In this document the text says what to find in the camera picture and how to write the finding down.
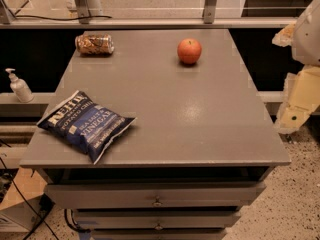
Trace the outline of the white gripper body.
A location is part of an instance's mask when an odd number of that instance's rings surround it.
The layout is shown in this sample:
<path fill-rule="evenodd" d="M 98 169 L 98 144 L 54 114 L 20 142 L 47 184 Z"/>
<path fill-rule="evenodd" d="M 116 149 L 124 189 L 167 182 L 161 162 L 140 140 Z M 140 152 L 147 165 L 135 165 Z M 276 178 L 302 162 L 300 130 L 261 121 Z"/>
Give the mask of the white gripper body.
<path fill-rule="evenodd" d="M 274 127 L 280 134 L 292 134 L 319 106 L 320 67 L 306 65 L 297 74 L 288 73 Z"/>

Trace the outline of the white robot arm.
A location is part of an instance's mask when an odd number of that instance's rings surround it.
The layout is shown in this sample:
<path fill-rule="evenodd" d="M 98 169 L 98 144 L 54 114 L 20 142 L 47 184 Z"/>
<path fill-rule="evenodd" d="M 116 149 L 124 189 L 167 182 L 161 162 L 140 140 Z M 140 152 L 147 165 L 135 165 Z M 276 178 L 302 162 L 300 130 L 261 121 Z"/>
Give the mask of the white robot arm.
<path fill-rule="evenodd" d="M 320 0 L 313 0 L 296 23 L 278 32 L 272 43 L 290 45 L 293 59 L 303 64 L 297 74 L 287 74 L 276 115 L 277 131 L 291 134 L 320 106 Z"/>

